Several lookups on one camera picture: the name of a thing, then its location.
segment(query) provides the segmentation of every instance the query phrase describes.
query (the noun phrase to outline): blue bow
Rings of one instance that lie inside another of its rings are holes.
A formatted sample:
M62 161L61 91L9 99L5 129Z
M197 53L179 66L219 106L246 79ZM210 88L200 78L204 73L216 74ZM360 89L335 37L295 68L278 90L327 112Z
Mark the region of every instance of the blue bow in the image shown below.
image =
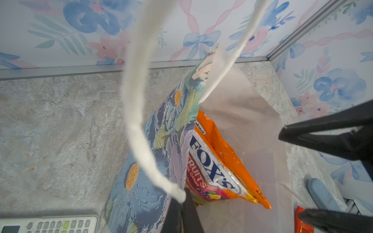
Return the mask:
M188 33L184 37L183 41L183 46L184 47L189 47L193 46L192 50L189 53L189 56L186 58L186 60L192 59L195 54L198 51L198 44L202 43L205 44L209 47L213 46L215 42L219 39L220 37L220 31L213 31L209 35L203 34L200 35L198 32L192 32ZM207 56L207 52L203 46L200 47L200 60L204 59L205 56Z

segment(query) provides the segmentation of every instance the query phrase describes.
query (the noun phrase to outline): floral wallpaper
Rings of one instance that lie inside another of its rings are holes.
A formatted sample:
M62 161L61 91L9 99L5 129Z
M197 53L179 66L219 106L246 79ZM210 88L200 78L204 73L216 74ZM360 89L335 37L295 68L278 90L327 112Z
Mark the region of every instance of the floral wallpaper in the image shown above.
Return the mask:
M0 69L123 64L144 1L1 1L0 20L8 23L0 24ZM241 57L269 54L325 3L273 0ZM178 0L157 34L153 61L201 60L216 43L232 50L257 4Z
M301 120L373 99L373 0L347 0L272 65ZM373 216L373 183L361 162L320 156L342 196Z

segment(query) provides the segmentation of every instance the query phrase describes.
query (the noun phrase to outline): blue plastic object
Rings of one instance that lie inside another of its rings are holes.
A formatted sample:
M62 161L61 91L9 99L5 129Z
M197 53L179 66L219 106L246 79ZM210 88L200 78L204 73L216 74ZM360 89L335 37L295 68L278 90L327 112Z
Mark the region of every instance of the blue plastic object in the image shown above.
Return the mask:
M308 181L307 186L308 191L310 192L319 209L341 211L337 201L334 199L324 183L321 182L321 180L312 178Z

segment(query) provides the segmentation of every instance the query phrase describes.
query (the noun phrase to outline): calculator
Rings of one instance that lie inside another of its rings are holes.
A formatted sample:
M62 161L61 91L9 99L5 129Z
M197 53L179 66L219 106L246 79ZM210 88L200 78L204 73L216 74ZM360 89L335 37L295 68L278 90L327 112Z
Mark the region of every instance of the calculator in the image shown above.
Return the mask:
M1 233L94 233L97 216L0 218Z

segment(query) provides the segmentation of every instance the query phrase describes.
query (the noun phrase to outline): green button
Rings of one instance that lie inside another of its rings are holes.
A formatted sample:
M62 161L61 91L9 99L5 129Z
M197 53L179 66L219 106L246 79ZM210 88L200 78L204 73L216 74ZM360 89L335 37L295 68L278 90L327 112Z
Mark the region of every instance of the green button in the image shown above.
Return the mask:
M65 221L64 223L63 223L63 226L62 226L62 228L64 228L64 229L67 229L69 227L69 221Z

